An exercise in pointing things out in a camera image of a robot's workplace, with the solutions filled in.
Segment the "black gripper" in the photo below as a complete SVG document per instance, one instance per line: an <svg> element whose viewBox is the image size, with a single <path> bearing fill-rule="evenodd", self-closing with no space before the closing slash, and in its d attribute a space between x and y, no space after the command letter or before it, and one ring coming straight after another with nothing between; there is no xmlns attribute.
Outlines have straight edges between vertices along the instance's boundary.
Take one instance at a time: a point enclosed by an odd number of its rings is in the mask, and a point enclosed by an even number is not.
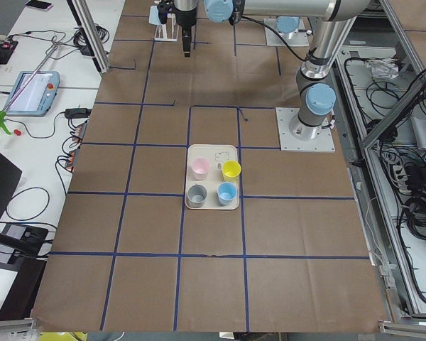
<svg viewBox="0 0 426 341"><path fill-rule="evenodd" d="M177 25L182 28L182 51L186 58L191 56L192 29L197 22L198 0L167 0L157 5L158 18L166 24L168 14L175 14Z"/></svg>

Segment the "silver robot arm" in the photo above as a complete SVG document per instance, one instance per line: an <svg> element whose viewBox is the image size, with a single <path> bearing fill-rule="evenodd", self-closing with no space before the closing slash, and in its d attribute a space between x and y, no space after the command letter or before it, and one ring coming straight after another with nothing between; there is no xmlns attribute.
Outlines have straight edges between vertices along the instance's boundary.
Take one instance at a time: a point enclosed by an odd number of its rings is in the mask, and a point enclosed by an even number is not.
<svg viewBox="0 0 426 341"><path fill-rule="evenodd" d="M297 32L300 25L298 16L279 16L275 21L276 30L282 37L291 39Z"/></svg>
<svg viewBox="0 0 426 341"><path fill-rule="evenodd" d="M319 19L312 42L297 72L301 105L289 123L290 133L301 141L317 138L322 123L333 110L336 93L324 83L356 17L368 6L367 1L205 1L204 10L215 23L236 25L254 16L314 16Z"/></svg>

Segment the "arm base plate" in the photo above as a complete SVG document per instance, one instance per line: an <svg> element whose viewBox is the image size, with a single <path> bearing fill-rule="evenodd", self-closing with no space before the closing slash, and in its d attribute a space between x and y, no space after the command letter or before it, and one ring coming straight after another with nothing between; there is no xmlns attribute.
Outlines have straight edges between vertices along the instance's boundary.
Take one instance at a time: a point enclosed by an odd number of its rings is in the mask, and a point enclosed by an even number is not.
<svg viewBox="0 0 426 341"><path fill-rule="evenodd" d="M281 151L333 153L332 130L327 118L318 127L305 126L298 108L276 107L276 121Z"/></svg>
<svg viewBox="0 0 426 341"><path fill-rule="evenodd" d="M307 34L311 31L305 28L300 17L279 16L277 18L265 18L263 22L276 30L278 35L291 47L307 47L309 45Z"/></svg>

